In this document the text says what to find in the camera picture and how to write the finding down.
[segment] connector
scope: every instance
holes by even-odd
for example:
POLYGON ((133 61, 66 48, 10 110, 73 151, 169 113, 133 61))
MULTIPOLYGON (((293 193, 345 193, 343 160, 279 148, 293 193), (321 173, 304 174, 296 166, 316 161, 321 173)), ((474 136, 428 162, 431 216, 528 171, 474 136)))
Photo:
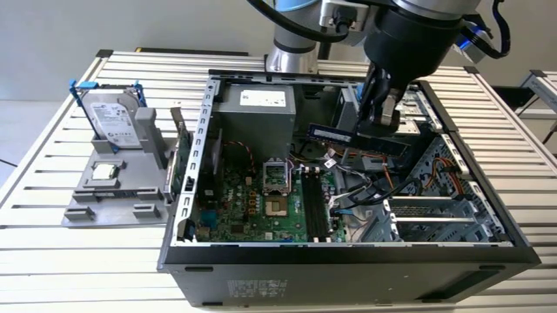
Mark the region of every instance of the connector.
POLYGON ((321 0, 319 25, 337 32, 361 31, 367 18, 368 5, 347 0, 321 0))
POLYGON ((452 166, 444 166, 442 169, 440 169, 440 173, 458 173, 460 171, 460 169, 458 168, 458 166, 456 165, 452 165, 452 166))
POLYGON ((347 32, 356 18, 357 10, 355 8, 336 7, 332 13, 332 23, 336 33, 347 32))

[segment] motherboard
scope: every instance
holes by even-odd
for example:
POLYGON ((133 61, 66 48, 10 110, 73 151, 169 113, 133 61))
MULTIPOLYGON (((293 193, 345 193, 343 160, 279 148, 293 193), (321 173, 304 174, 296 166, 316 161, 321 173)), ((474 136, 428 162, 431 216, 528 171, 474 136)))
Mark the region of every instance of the motherboard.
MULTIPOLYGON (((307 243, 312 240, 308 229, 313 227, 313 218, 305 214, 305 206, 309 200, 309 206, 321 214, 316 219, 328 221, 325 202, 335 192, 332 173, 321 171, 317 174, 319 193, 315 194, 313 187, 303 182, 300 169, 288 168, 287 179, 279 178, 276 164, 267 170, 263 178, 263 173, 245 176, 243 168, 224 169, 221 200, 201 211, 197 241, 307 243), (289 193, 268 193, 263 186, 269 184, 264 182, 285 183, 289 193)), ((325 226, 331 242, 345 241, 340 223, 336 222, 335 229, 325 226)))

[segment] hard drive label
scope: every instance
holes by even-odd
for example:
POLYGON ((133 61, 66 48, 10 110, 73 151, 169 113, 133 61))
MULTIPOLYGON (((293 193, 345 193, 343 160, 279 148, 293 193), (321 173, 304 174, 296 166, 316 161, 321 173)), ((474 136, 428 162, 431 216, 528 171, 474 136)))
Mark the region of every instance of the hard drive label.
POLYGON ((90 104, 105 139, 120 148, 140 145, 128 110, 117 103, 90 104))

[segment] power supply label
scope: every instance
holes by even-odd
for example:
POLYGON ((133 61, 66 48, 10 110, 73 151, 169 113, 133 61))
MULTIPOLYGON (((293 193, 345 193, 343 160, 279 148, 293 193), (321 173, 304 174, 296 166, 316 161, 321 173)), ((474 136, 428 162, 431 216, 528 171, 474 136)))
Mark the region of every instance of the power supply label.
POLYGON ((243 90, 240 106, 276 106, 285 107, 285 93, 269 90, 243 90))
POLYGON ((128 110, 117 103, 90 104, 105 139, 120 148, 140 146, 128 110))

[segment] slotted worktable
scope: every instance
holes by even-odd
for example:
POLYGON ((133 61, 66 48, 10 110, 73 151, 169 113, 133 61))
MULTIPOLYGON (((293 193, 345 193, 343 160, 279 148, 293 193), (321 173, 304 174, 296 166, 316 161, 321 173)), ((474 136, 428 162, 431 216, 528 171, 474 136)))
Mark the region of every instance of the slotted worktable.
MULTIPOLYGON (((263 59, 114 52, 94 59, 81 80, 118 84, 140 80, 148 106, 156 108, 157 127, 165 136, 174 136, 168 108, 182 108, 186 127, 193 129, 209 68, 263 70, 263 59)), ((323 61, 319 71, 364 76, 365 65, 323 61)), ((455 306, 426 308, 455 313, 557 312, 555 160, 479 75, 443 67, 426 80, 543 262, 455 306)), ((60 227, 92 152, 92 134, 84 113, 68 97, 0 190, 0 225, 6 226, 0 229, 0 303, 7 304, 0 311, 185 312, 189 306, 170 276, 156 273, 162 225, 104 230, 60 227)), ((418 307, 376 309, 410 312, 418 307)))

